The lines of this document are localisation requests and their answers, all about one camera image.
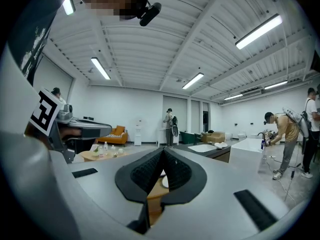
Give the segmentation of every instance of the fluorescent light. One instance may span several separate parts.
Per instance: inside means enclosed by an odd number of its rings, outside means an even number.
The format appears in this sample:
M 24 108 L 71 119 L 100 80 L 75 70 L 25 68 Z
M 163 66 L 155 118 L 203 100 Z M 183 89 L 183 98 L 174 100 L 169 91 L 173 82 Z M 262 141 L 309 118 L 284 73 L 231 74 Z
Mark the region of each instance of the fluorescent light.
M 242 97 L 242 96 L 243 96 L 242 94 L 238 94 L 238 95 L 235 95 L 235 96 L 231 96 L 231 97 L 225 98 L 224 100 L 227 101 L 227 100 L 239 98 L 239 97 Z
M 183 87 L 182 89 L 187 89 L 189 88 L 190 86 L 192 86 L 196 81 L 198 81 L 200 78 L 202 78 L 204 76 L 204 74 L 202 73 L 199 73 L 197 74 L 194 78 L 192 78 L 189 82 L 187 82 Z
M 110 77 L 108 76 L 107 72 L 104 70 L 104 68 L 101 66 L 100 61 L 96 57 L 91 58 L 92 63 L 95 65 L 95 67 L 100 71 L 100 73 L 103 75 L 103 77 L 107 80 L 110 80 Z
M 264 87 L 265 90 L 268 90 L 268 89 L 271 89 L 273 87 L 277 87 L 277 86 L 282 86 L 282 85 L 285 85 L 287 84 L 288 81 L 283 81 L 283 82 L 279 82 L 279 83 L 276 83 L 276 84 L 273 84 L 273 85 L 269 85 L 267 87 Z
M 63 8 L 65 11 L 66 15 L 70 15 L 73 14 L 75 11 L 75 6 L 73 5 L 73 1 L 72 0 L 64 0 L 63 2 Z
M 235 43 L 236 47 L 240 50 L 256 40 L 257 38 L 261 37 L 263 34 L 267 33 L 268 31 L 272 30 L 276 26 L 282 23 L 282 18 L 279 14 L 273 15 L 271 18 L 266 20 L 264 23 L 260 24 L 254 30 L 252 30 L 249 34 L 245 35 L 239 41 Z

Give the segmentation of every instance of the floor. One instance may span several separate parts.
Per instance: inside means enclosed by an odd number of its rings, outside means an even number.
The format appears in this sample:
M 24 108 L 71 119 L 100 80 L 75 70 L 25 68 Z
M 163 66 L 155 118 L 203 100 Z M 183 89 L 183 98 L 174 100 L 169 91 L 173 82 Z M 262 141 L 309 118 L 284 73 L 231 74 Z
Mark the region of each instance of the floor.
M 233 145 L 238 143 L 238 140 L 232 139 L 227 140 L 226 143 L 228 145 Z M 126 144 L 125 147 L 122 145 L 115 145 L 116 149 L 124 149 L 125 152 L 129 154 L 134 154 L 137 152 L 145 151 L 148 149 L 153 149 L 157 147 L 156 144 L 143 144 L 142 146 L 134 146 L 133 143 Z M 301 146 L 296 145 L 289 167 L 285 173 L 283 174 L 282 178 L 280 180 L 273 180 L 273 172 L 272 170 L 278 169 L 280 167 L 280 162 L 283 158 L 283 150 L 284 150 L 284 144 L 281 143 L 279 145 L 274 145 L 266 148 L 266 163 L 262 163 L 258 175 L 262 181 L 262 183 L 269 188 L 271 191 L 273 191 L 276 195 L 278 195 L 286 205 L 289 207 L 289 209 L 292 209 L 294 206 L 299 204 L 300 202 L 310 198 L 314 188 L 318 185 L 320 180 L 320 166 L 318 164 L 313 163 L 313 161 L 310 164 L 310 172 L 313 174 L 313 178 L 308 179 L 301 176 L 302 173 L 302 165 L 300 165 L 297 168 L 293 168 L 295 165 L 298 165 L 302 163 L 303 156 L 301 155 Z M 81 163 L 84 162 L 84 159 L 76 155 L 74 158 L 74 163 Z M 290 181 L 291 181 L 291 174 L 292 171 L 295 171 L 294 177 L 292 179 L 288 195 L 286 193 Z

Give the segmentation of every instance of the orange armchair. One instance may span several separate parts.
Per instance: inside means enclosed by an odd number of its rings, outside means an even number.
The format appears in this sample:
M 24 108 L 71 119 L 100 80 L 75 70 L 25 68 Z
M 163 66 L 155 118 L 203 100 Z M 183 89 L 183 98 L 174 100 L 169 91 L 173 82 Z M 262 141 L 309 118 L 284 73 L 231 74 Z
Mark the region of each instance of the orange armchair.
M 125 145 L 128 141 L 128 132 L 124 126 L 117 125 L 116 128 L 112 128 L 112 132 L 108 136 L 100 137 L 96 140 L 103 143 Z

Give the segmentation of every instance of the brown sofa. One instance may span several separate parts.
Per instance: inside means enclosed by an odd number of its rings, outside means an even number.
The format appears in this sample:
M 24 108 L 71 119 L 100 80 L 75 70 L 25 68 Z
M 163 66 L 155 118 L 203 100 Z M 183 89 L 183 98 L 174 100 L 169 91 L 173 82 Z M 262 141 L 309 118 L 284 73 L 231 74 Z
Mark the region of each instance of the brown sofa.
M 224 132 L 202 133 L 201 141 L 208 143 L 221 143 L 226 140 L 226 134 Z
M 128 132 L 124 126 L 117 125 L 116 128 L 112 128 L 112 132 L 108 136 L 100 137 L 96 140 L 103 143 L 125 145 L 128 141 Z

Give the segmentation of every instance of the gray pants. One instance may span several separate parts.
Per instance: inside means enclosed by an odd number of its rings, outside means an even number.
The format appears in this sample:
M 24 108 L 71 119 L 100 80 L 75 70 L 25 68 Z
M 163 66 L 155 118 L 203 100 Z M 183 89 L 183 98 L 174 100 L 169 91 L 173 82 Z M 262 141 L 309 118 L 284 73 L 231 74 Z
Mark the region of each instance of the gray pants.
M 285 170 L 288 168 L 292 154 L 294 152 L 297 139 L 293 141 L 286 141 L 284 144 L 283 158 L 280 166 L 280 173 L 284 174 Z
M 174 145 L 174 135 L 172 133 L 172 128 L 165 129 L 165 138 L 166 138 L 166 145 L 168 147 L 172 147 Z

